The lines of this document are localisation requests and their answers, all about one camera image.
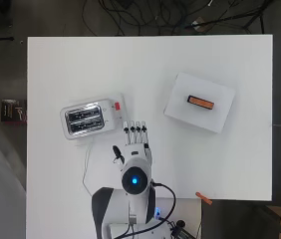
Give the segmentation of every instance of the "gray floor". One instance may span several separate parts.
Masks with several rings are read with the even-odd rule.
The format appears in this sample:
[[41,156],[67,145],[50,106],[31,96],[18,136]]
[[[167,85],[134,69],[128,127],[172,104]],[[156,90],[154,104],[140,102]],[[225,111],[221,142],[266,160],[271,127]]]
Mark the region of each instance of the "gray floor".
[[[137,0],[142,8],[145,1]],[[206,0],[196,0],[192,9],[203,5]],[[241,13],[257,6],[261,0],[245,0],[239,7],[231,9],[226,16]],[[27,37],[29,36],[92,36],[84,26],[81,13],[83,0],[15,0],[10,19],[13,26],[0,27],[0,36],[13,35],[14,42],[0,42],[0,101],[1,99],[26,99],[27,96]],[[191,19],[201,16],[205,20],[217,19],[227,8],[227,0],[214,0],[210,8],[194,14]],[[85,18],[99,36],[115,36],[118,28],[99,6],[98,1],[88,0]],[[264,15],[266,33],[274,35],[273,70],[273,121],[281,123],[281,0],[275,3]],[[245,20],[233,21],[242,24]],[[132,26],[122,25],[127,36],[137,34]],[[251,27],[252,34],[260,34],[257,20]],[[192,31],[179,31],[177,34],[190,35]],[[157,29],[142,28],[142,35],[154,36]],[[246,34],[244,31],[215,26],[208,34]],[[0,140],[5,137],[26,165],[26,127],[3,125],[0,122]],[[281,127],[273,129],[273,202],[281,205]],[[203,206],[203,238],[229,238],[229,235],[243,234],[240,238],[277,238],[277,232],[265,222],[254,219],[248,206],[240,202],[216,201],[212,207]]]

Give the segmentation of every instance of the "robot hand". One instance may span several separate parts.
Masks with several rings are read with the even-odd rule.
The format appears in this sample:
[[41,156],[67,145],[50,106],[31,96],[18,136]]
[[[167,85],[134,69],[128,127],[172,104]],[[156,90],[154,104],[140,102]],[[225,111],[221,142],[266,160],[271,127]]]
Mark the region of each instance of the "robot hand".
[[126,135],[126,146],[124,148],[126,158],[122,156],[121,151],[117,146],[113,146],[113,150],[116,155],[114,162],[120,166],[120,170],[122,171],[124,169],[124,165],[126,165],[128,161],[135,157],[142,157],[149,163],[149,166],[151,166],[152,158],[148,144],[147,128],[145,122],[142,121],[140,123],[139,121],[131,121],[128,123],[125,121],[124,133]]

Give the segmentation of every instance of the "black cable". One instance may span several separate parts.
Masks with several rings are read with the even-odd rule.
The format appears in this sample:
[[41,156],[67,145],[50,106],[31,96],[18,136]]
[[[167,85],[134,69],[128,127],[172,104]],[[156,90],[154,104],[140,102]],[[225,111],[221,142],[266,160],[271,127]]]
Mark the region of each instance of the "black cable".
[[179,4],[179,7],[178,7],[178,6],[177,6],[177,7],[178,7],[178,10],[179,10],[179,12],[180,12],[181,17],[180,17],[179,21],[173,26],[172,31],[171,31],[171,33],[170,33],[171,36],[173,35],[175,29],[176,29],[178,26],[180,26],[182,23],[185,22],[186,17],[187,17],[187,8],[186,8],[186,6],[181,2],[181,0],[179,0],[179,2],[176,2],[175,0],[173,0],[173,2],[174,2],[175,5],[178,5],[178,4]]
[[132,239],[134,239],[135,238],[135,231],[134,231],[134,226],[132,225],[132,233],[133,233],[133,238]]
[[[236,1],[237,1],[237,0],[233,0],[233,2],[229,5],[229,8],[226,9],[226,10],[220,15],[220,17],[218,18],[217,21],[219,21],[219,20],[230,10],[230,8],[235,4]],[[214,28],[215,25],[217,25],[217,23],[213,24],[211,28],[209,28],[207,31],[205,31],[205,34],[207,34],[208,32],[210,32],[210,31]]]
[[146,21],[144,20],[143,15],[142,15],[141,7],[139,6],[139,4],[136,3],[136,1],[134,1],[133,3],[139,9],[141,20],[143,21],[144,24],[146,24]]
[[[159,1],[160,16],[161,16],[162,21],[163,21],[166,25],[170,25],[170,24],[169,24],[169,21],[170,21],[170,10],[163,4],[162,0],[158,0],[158,1]],[[165,9],[167,10],[167,12],[169,13],[169,14],[168,14],[168,20],[165,20],[165,19],[164,19],[163,12],[162,12],[162,6],[164,6],[164,8],[165,8]]]
[[129,237],[129,236],[132,236],[132,235],[138,235],[138,234],[142,234],[142,233],[145,233],[145,232],[148,232],[148,231],[151,231],[155,228],[157,228],[158,226],[162,225],[164,222],[166,222],[168,220],[168,218],[170,217],[171,213],[173,212],[173,209],[176,205],[176,195],[174,194],[174,192],[166,185],[162,184],[162,183],[155,183],[153,182],[152,183],[152,186],[154,187],[157,187],[157,186],[161,186],[161,187],[164,187],[166,188],[167,190],[169,190],[173,196],[173,203],[172,203],[172,207],[169,211],[169,213],[167,214],[167,216],[165,218],[163,218],[159,223],[157,223],[156,225],[152,226],[152,227],[149,227],[147,229],[144,229],[144,230],[141,230],[141,231],[138,231],[138,232],[135,232],[135,233],[129,233],[129,234],[126,234],[126,235],[121,235],[121,236],[118,236],[116,237],[115,239],[122,239],[122,238],[126,238],[126,237]]
[[[138,19],[136,19],[131,13],[129,13],[129,12],[127,12],[127,11],[124,11],[124,10],[119,10],[119,9],[109,9],[109,8],[108,8],[107,10],[110,11],[110,12],[116,12],[116,13],[122,18],[122,20],[123,20],[125,23],[127,23],[127,24],[129,24],[129,25],[133,25],[133,26],[139,27],[139,36],[141,35],[141,24],[140,24],[140,22],[138,21]],[[133,23],[128,22],[120,13],[128,14],[130,17],[133,18],[134,21],[136,21],[136,24],[133,24]]]
[[83,4],[83,8],[82,8],[82,21],[84,23],[84,25],[86,26],[86,28],[94,35],[94,36],[98,36],[97,34],[95,34],[92,29],[89,27],[89,25],[87,24],[87,22],[85,21],[85,18],[84,18],[84,10],[85,10],[85,7],[87,5],[87,2],[88,0],[85,0],[84,4]]
[[188,14],[186,15],[186,17],[188,17],[188,16],[190,16],[190,15],[192,15],[192,14],[195,14],[195,13],[197,13],[197,12],[200,12],[202,9],[206,8],[206,7],[209,5],[209,2],[210,2],[210,0],[207,0],[207,2],[206,2],[203,6],[201,6],[200,8],[198,8],[198,9],[196,9],[196,10],[194,10],[194,11],[188,13]]
[[[117,5],[115,5],[115,3],[113,2],[113,1],[111,1],[110,0],[110,2],[111,2],[111,4],[112,4],[112,6],[114,7],[114,9],[117,9]],[[119,14],[119,26],[120,27],[118,27],[118,33],[117,33],[117,36],[119,36],[120,35],[120,30],[121,30],[121,23],[122,23],[122,17],[121,17],[121,15]]]
[[118,26],[118,28],[120,28],[123,36],[125,35],[124,31],[122,30],[121,26],[119,25],[119,23],[117,22],[117,20],[115,19],[115,17],[111,14],[112,11],[115,11],[115,10],[112,10],[112,9],[109,9],[106,5],[105,5],[105,2],[104,0],[99,0],[99,4],[101,5],[101,7],[110,15],[110,17],[113,19],[113,21],[115,22],[115,24]]
[[199,223],[199,226],[198,226],[198,230],[197,230],[197,234],[196,234],[196,239],[199,236],[199,231],[200,231],[200,228],[201,228],[202,218],[203,218],[203,209],[202,209],[202,205],[201,205],[201,219],[200,219],[200,223]]
[[148,5],[148,8],[149,8],[149,11],[150,11],[150,13],[151,13],[152,18],[154,19],[154,23],[156,24],[156,26],[157,26],[157,28],[158,28],[158,35],[160,36],[160,35],[161,35],[161,29],[160,29],[160,26],[159,26],[158,23],[157,23],[156,17],[153,15],[153,12],[152,12],[151,7],[150,7],[149,0],[146,0],[146,3],[147,3],[147,5]]
[[124,235],[128,234],[128,232],[130,231],[130,229],[131,229],[131,224],[129,224],[128,230],[126,230],[126,232],[123,233],[121,236],[124,236]]
[[[159,217],[158,220],[162,221],[164,218],[163,217]],[[174,221],[168,221],[166,220],[167,224],[171,226],[171,229],[175,228],[176,225],[174,223]]]

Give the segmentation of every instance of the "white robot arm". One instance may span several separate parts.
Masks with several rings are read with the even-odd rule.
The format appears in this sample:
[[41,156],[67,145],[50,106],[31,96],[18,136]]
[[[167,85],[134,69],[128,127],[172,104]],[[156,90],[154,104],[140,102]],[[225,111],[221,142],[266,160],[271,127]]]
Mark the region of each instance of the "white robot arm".
[[146,224],[154,215],[155,191],[151,180],[151,152],[145,122],[124,123],[125,157],[114,146],[123,189],[103,187],[92,197],[98,239],[111,239],[112,223]]

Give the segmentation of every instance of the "orange object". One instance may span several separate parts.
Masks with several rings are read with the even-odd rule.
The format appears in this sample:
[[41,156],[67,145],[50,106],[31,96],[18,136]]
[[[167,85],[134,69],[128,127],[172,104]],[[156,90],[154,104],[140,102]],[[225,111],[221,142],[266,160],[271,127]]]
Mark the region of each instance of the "orange object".
[[201,195],[200,192],[196,192],[196,196],[199,197],[205,203],[207,203],[209,206],[211,206],[212,201],[209,198],[206,198],[205,196]]
[[209,109],[209,110],[212,110],[213,106],[214,106],[214,103],[212,103],[212,102],[203,100],[201,98],[196,98],[193,96],[189,96],[187,101],[191,104],[194,104],[194,105],[197,105],[197,106]]

